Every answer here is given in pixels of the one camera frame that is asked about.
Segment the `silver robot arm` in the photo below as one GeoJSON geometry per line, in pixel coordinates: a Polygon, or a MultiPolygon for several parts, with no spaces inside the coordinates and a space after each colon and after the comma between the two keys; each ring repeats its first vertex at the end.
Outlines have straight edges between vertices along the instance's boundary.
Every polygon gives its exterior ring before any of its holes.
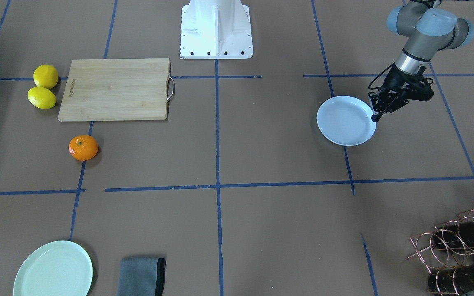
{"type": "Polygon", "coordinates": [[[373,122],[410,100],[429,101],[433,79],[425,77],[424,72],[434,55],[467,45],[474,38],[474,23],[440,9],[440,4],[439,0],[411,0],[389,13],[388,30],[408,40],[393,64],[382,71],[382,85],[368,87],[373,122]]]}

